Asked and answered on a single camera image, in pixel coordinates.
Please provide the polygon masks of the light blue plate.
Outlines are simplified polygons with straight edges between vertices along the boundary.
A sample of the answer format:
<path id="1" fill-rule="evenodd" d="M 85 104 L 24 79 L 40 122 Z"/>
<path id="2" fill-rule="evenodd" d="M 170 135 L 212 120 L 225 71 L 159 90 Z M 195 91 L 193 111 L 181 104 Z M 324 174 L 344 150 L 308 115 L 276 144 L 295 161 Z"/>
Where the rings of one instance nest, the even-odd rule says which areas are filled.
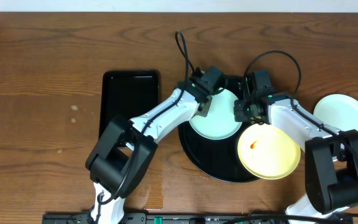
<path id="1" fill-rule="evenodd" d="M 313 115 L 342 131 L 358 131 L 358 101 L 350 96 L 332 94 L 323 97 L 317 102 Z"/>
<path id="2" fill-rule="evenodd" d="M 232 136 L 242 125 L 234 119 L 234 102 L 237 99 L 229 90 L 214 95 L 207 116 L 195 115 L 189 121 L 191 127 L 202 137 L 211 140 Z"/>

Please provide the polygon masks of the yellow plate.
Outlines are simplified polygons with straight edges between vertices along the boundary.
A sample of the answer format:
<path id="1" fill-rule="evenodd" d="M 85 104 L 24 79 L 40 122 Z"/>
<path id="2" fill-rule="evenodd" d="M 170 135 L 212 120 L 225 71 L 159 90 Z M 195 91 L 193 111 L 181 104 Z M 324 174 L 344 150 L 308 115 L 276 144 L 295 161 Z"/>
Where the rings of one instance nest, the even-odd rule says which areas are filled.
<path id="1" fill-rule="evenodd" d="M 297 167 L 301 149 L 287 134 L 272 125 L 248 127 L 237 143 L 241 164 L 261 179 L 276 180 L 291 174 Z"/>

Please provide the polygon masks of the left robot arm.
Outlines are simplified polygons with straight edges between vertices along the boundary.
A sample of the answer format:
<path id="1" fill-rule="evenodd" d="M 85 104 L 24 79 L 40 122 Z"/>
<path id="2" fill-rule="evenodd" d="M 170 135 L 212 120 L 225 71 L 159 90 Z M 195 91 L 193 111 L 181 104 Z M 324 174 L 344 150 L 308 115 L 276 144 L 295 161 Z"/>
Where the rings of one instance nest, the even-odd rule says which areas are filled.
<path id="1" fill-rule="evenodd" d="M 141 180 L 161 141 L 199 111 L 207 111 L 219 85 L 180 82 L 161 104 L 126 121 L 113 118 L 88 156 L 85 167 L 95 188 L 93 223 L 119 223 L 124 201 Z"/>

